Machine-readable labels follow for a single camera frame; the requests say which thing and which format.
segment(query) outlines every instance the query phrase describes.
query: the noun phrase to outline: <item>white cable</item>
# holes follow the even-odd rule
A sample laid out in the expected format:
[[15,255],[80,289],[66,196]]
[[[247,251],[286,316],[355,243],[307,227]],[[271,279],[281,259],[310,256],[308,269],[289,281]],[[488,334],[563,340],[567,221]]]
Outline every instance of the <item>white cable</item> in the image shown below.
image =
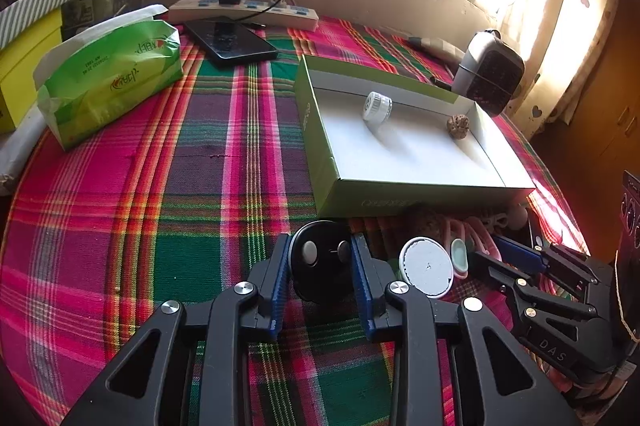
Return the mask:
[[631,330],[631,327],[625,321],[625,315],[622,310],[622,300],[620,299],[620,285],[618,284],[618,250],[616,250],[616,260],[613,264],[613,271],[616,274],[616,296],[618,297],[618,308],[620,309],[620,320],[622,324],[625,326],[626,332],[629,334],[631,340],[635,343],[640,343],[640,338],[636,338],[634,332]]

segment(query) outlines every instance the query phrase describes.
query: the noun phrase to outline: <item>wooden cabinet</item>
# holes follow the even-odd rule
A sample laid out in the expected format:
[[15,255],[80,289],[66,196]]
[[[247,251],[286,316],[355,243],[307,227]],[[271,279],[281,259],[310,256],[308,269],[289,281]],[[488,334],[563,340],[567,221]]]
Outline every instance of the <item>wooden cabinet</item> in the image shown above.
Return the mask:
[[550,124],[531,143],[591,253],[612,260],[621,232],[622,173],[640,176],[640,0],[620,0],[571,124]]

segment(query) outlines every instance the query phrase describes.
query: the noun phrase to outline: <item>green tissue box logo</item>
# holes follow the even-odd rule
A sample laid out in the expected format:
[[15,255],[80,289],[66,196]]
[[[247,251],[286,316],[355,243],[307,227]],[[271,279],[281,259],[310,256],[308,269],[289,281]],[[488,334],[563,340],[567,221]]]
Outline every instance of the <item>green tissue box logo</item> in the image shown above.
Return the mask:
[[142,43],[138,44],[136,54],[144,54],[145,52],[154,51],[162,47],[162,45],[164,45],[164,39],[152,38],[143,41]]
[[122,74],[115,78],[111,83],[112,90],[120,90],[123,86],[129,85],[129,83],[133,83],[136,81],[136,76],[139,74],[139,71],[136,67],[133,67],[130,72],[127,74]]

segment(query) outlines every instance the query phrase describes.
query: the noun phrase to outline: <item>table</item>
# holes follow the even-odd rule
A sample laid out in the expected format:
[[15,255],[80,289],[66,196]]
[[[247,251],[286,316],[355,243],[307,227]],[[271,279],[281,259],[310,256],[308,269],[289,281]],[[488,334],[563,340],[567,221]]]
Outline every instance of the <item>table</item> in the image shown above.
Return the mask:
[[[217,70],[182,35],[182,80],[71,152],[48,131],[38,144],[0,250],[0,346],[47,424],[60,423],[156,305],[211,299],[245,279],[279,233],[314,219],[293,92],[301,54],[450,82],[405,40],[349,22],[258,33],[278,60]],[[507,119],[496,122],[537,186],[529,202],[546,237],[586,251],[548,170]],[[398,218],[350,223],[373,255],[398,255]],[[450,299],[471,294],[510,325],[504,298],[478,282],[454,286]],[[367,343],[353,301],[325,310],[290,289],[280,341],[250,349],[254,425],[386,424],[392,359],[393,345]]]

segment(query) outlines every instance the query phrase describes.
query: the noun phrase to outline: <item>black phone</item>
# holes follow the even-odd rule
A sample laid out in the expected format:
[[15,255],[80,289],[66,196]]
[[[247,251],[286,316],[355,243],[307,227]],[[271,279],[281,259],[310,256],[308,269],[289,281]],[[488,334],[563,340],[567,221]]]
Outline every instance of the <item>black phone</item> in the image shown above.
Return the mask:
[[220,67],[232,67],[278,57],[276,47],[229,18],[192,20],[185,29]]

